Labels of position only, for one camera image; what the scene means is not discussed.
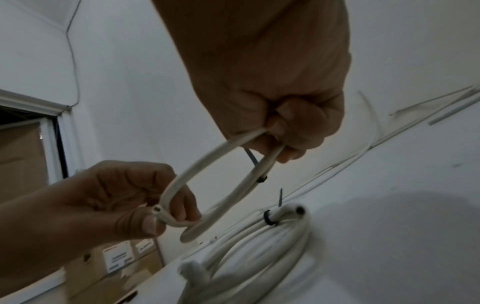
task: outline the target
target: label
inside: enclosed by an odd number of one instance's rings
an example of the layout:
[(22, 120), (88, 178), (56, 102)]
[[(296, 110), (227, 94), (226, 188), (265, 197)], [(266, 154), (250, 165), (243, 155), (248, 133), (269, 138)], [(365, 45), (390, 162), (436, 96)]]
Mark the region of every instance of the label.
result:
[(148, 239), (144, 239), (144, 240), (141, 240), (140, 242), (138, 242), (136, 244), (136, 249), (137, 249), (138, 253), (141, 254), (145, 250), (153, 247), (154, 245), (155, 245), (154, 240), (151, 239), (151, 238), (148, 238)]
[(108, 273), (133, 262), (134, 253), (129, 241), (121, 242), (103, 250), (103, 259)]

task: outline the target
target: hand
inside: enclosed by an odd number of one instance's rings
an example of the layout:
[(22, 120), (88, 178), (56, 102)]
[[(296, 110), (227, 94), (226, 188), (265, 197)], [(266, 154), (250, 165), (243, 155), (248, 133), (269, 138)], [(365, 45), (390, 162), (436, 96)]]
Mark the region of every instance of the hand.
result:
[[(0, 206), (0, 297), (108, 242), (161, 235), (151, 205), (175, 178), (165, 164), (102, 162)], [(177, 220), (199, 220), (184, 187), (172, 200)]]
[(280, 140), (287, 162), (339, 129), (351, 61), (342, 0), (154, 3), (227, 138), (265, 126), (246, 147), (268, 154)]

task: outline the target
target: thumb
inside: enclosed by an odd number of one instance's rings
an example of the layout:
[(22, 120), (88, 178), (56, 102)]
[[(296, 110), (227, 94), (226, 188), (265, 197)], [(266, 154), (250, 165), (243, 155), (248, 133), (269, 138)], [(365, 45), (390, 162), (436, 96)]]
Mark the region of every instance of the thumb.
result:
[(89, 222), (103, 242), (160, 236), (166, 229), (165, 224), (157, 221), (152, 214), (151, 207), (137, 207), (122, 212), (102, 212)]

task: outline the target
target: ceiling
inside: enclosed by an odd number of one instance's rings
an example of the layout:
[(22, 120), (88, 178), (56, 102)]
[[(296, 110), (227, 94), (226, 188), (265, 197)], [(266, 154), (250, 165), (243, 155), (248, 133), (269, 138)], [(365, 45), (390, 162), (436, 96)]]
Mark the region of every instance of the ceiling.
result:
[(66, 31), (80, 0), (7, 0), (43, 21)]

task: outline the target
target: door frame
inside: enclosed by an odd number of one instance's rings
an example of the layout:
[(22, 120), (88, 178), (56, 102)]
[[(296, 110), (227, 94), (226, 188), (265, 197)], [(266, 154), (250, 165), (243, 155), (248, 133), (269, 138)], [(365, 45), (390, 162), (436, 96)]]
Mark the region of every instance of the door frame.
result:
[[(78, 142), (75, 124), (70, 113), (72, 109), (70, 106), (31, 98), (4, 90), (0, 90), (0, 106), (34, 112), (47, 116), (56, 116), (66, 160), (68, 176), (72, 176), (78, 170), (84, 169), (83, 157)], [(28, 125), (32, 123), (40, 124), (40, 133), (42, 136), (42, 143), (47, 162), (48, 183), (53, 184), (59, 180), (62, 180), (63, 176), (52, 121), (48, 118), (40, 118), (0, 126), (0, 129)], [(0, 298), (0, 304), (23, 303), (63, 284), (65, 280), (65, 270), (62, 268), (59, 271), (56, 271), (44, 277), (43, 279), (26, 286), (23, 289)]]

